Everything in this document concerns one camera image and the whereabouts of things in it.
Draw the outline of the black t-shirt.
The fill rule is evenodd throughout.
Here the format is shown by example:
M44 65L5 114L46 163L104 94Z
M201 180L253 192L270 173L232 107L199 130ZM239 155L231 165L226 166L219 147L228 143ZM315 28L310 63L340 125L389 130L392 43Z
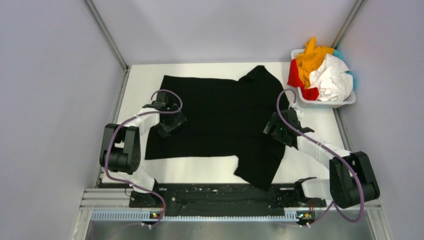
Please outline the black t-shirt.
M146 160L236 156L236 176L270 189L286 148L264 129L277 108L289 106L274 75L258 65L239 80L166 75L160 87L173 92L187 124L169 137L151 129Z

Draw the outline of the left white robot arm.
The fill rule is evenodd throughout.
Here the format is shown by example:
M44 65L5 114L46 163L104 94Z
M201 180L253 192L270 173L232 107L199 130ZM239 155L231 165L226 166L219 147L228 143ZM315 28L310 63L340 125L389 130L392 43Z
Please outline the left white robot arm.
M161 137L169 137L187 123L182 106L182 101L154 100L122 123L109 123L104 128L100 166L108 179L132 188L131 199L143 207L163 209L165 201L160 196L157 180L141 165L141 136L154 129Z

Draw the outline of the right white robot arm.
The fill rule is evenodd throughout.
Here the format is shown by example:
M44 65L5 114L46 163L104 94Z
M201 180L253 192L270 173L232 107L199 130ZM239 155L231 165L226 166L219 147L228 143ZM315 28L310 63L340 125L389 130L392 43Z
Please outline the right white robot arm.
M297 205L307 206L313 199L322 199L346 209L380 197L369 156L363 151L351 152L337 147L313 129L303 127L295 109L274 112L263 132L311 156L329 171L326 179L310 176L294 183L293 200Z

